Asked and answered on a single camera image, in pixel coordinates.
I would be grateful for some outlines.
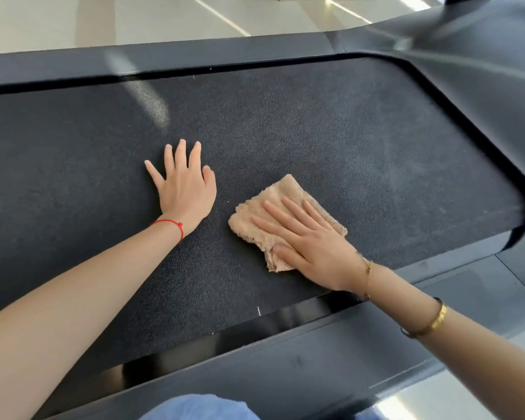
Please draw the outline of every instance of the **forearm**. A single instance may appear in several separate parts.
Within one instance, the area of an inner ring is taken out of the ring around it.
[[[0,420],[38,410],[180,236],[147,228],[0,311]]]
[[[371,300],[409,332],[431,324],[439,304],[385,267],[370,280]],[[420,339],[497,417],[525,419],[525,351],[451,309]]]

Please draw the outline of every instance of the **person's left arm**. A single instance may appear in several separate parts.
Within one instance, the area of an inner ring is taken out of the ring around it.
[[[216,198],[200,143],[187,166],[185,141],[165,150],[167,179],[146,168],[160,194],[161,218],[192,232]],[[181,239],[160,222],[33,290],[0,311],[0,420],[30,419],[64,375]]]

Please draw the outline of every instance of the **person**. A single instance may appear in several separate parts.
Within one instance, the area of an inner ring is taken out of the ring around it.
[[[166,178],[146,161],[160,196],[160,221],[58,275],[0,311],[0,420],[30,419],[78,358],[157,265],[192,233],[216,198],[216,178],[201,167],[201,145],[186,158],[181,140],[165,148]],[[525,419],[525,351],[446,307],[389,268],[369,262],[310,204],[266,201],[277,220],[260,229],[290,247],[273,251],[309,280],[368,298],[395,320],[500,419]],[[155,419],[256,419],[244,403],[183,395],[147,413]]]

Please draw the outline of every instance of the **beige cloth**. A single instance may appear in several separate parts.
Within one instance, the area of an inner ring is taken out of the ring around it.
[[[332,218],[327,211],[325,211],[318,202],[309,195],[309,193],[301,188],[297,181],[290,174],[287,174],[279,182],[274,183],[272,186],[267,187],[257,196],[249,199],[245,203],[239,204],[235,208],[235,214],[231,215],[228,224],[234,233],[236,233],[242,239],[249,243],[256,244],[260,250],[264,252],[266,258],[266,266],[269,271],[278,273],[280,271],[292,270],[293,267],[282,261],[273,252],[272,248],[276,244],[291,247],[286,241],[273,234],[259,229],[253,224],[251,217],[257,216],[267,221],[278,223],[270,214],[262,207],[262,203],[268,200],[278,206],[282,211],[293,216],[292,213],[282,204],[282,197],[287,196],[292,199],[298,205],[301,205],[304,200],[308,200],[309,203],[319,212],[319,214],[330,224],[332,227],[343,236],[348,234],[348,230],[343,227],[336,219]]]

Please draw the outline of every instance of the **black running belt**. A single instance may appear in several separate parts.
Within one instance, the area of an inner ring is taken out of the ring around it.
[[[149,225],[160,212],[143,161],[161,168],[164,145],[180,138],[203,143],[214,209],[72,374],[323,293],[296,272],[267,272],[263,254],[227,225],[238,203],[285,174],[365,256],[392,268],[524,219],[506,176],[380,60],[11,93],[0,95],[0,309]]]

